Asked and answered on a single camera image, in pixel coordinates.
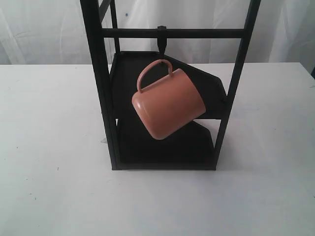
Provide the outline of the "terracotta ceramic mug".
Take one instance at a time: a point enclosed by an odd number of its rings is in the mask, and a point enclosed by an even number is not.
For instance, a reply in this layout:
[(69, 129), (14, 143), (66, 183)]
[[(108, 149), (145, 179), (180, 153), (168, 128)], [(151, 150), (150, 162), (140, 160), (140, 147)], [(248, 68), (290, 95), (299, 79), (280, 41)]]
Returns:
[[(144, 76), (156, 65), (165, 63), (168, 74), (142, 88)], [(197, 88), (182, 69), (173, 70), (171, 62), (158, 59), (148, 64), (137, 79), (133, 107), (142, 123), (156, 140), (170, 136), (206, 112)]]

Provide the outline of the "black metal shelf rack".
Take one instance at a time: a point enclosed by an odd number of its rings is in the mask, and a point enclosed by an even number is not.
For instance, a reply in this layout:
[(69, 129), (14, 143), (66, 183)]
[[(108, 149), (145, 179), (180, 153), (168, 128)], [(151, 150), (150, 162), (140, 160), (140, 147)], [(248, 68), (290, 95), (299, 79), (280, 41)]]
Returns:
[[(260, 1), (249, 4), (241, 29), (168, 29), (168, 39), (239, 38), (229, 89), (220, 78), (158, 51), (155, 29), (122, 29), (117, 25), (115, 2), (80, 2), (94, 77), (113, 170), (215, 170)], [(206, 106), (202, 119), (218, 119), (216, 140), (196, 119), (163, 140), (145, 129), (131, 104), (142, 69), (157, 59), (166, 59), (184, 70)]]

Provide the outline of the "white backdrop curtain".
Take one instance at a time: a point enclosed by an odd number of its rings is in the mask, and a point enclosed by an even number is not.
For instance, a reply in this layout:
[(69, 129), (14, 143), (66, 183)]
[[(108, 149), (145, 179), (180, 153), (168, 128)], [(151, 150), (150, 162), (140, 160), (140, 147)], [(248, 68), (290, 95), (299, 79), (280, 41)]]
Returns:
[[(118, 0), (121, 28), (241, 28), (247, 0)], [(169, 39), (166, 53), (186, 63), (234, 62), (238, 39)], [(315, 64), (315, 3), (264, 0), (248, 49), (247, 62)], [(89, 64), (77, 0), (3, 0), (0, 3), (1, 64)]]

